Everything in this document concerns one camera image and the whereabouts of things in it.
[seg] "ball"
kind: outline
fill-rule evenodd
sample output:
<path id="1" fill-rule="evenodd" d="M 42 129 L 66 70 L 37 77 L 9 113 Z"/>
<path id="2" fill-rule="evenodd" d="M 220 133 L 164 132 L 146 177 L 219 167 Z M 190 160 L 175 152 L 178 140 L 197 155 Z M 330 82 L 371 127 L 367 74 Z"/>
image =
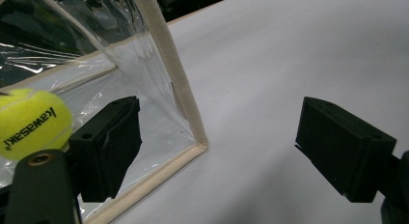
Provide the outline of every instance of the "ball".
<path id="1" fill-rule="evenodd" d="M 71 133 L 71 113 L 58 96 L 33 89 L 0 95 L 0 155 L 5 158 L 61 149 Z"/>

